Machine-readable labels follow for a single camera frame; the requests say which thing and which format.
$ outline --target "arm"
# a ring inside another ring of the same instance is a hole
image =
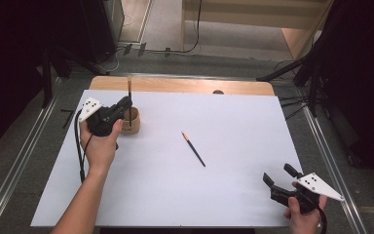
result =
[[[91,137],[86,151],[90,168],[87,178],[52,233],[93,233],[102,190],[114,160],[115,144],[122,126],[123,121],[118,120],[110,136],[91,137],[87,122],[80,123],[80,139],[83,148]]]
[[[327,198],[323,195],[319,197],[318,205],[323,210],[326,206]],[[313,210],[308,214],[301,214],[299,202],[294,197],[289,197],[288,208],[284,212],[284,216],[290,219],[290,234],[315,234],[320,223],[320,214],[318,210]]]

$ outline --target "wrist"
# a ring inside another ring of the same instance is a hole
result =
[[[317,228],[305,225],[290,225],[290,234],[316,234]]]
[[[100,167],[90,167],[88,170],[87,176],[93,177],[107,177],[108,176],[109,167],[100,166]]]

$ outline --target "hand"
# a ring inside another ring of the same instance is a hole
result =
[[[323,210],[326,206],[327,197],[320,195],[319,206]],[[317,233],[318,224],[321,217],[317,209],[307,213],[300,213],[299,201],[295,197],[289,197],[288,208],[284,211],[284,216],[290,219],[290,233],[291,234],[307,234]]]
[[[119,119],[114,123],[109,136],[99,137],[92,136],[88,130],[87,121],[80,123],[81,146],[84,149],[87,146],[85,153],[90,165],[89,174],[105,174],[108,172],[114,160],[116,142],[122,127],[123,120]]]

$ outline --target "white paper sheet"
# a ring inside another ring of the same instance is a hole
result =
[[[110,106],[126,94],[84,91],[78,109],[87,97]],[[134,92],[132,100],[141,128],[119,136],[96,225],[287,225],[285,206],[262,180],[267,173],[293,189],[283,165],[302,172],[277,97]],[[71,124],[31,225],[54,226],[80,184]]]

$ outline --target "metal frame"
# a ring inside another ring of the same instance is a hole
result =
[[[6,205],[8,204],[11,195],[15,190],[15,187],[17,186],[20,176],[26,167],[26,164],[30,158],[30,155],[32,154],[33,149],[35,148],[40,135],[42,134],[42,131],[47,125],[51,113],[53,112],[58,98],[58,92],[56,90],[58,90],[60,85],[61,80],[58,77],[55,81],[55,94],[53,99],[49,102],[47,108],[42,109],[39,113],[35,124],[32,127],[32,130],[29,132],[29,135],[26,138],[25,143],[23,144],[14,164],[12,165],[11,169],[8,172],[8,175],[6,176],[4,182],[0,187],[0,217],[6,208]]]
[[[223,80],[223,81],[254,81],[254,77],[230,77],[230,76],[198,76],[178,74],[151,74],[151,73],[118,73],[114,76],[150,77],[150,78],[172,78],[172,79],[198,79],[198,80]]]
[[[298,95],[302,95],[302,92],[297,89]],[[344,196],[345,201],[341,202],[342,208],[345,212],[346,218],[348,219],[349,224],[351,225],[352,231],[356,234],[366,234],[366,228],[360,217],[360,214],[357,210],[354,198],[349,192],[348,186],[346,185],[341,172],[336,164],[336,161],[333,157],[332,151],[330,150],[329,144],[323,134],[323,131],[320,128],[318,119],[315,118],[309,107],[303,107],[308,124],[312,130],[312,133],[315,137],[315,140],[318,144],[318,149],[320,155],[323,159],[323,162],[329,172],[330,178],[332,179],[333,185],[337,191],[339,191],[342,196]]]

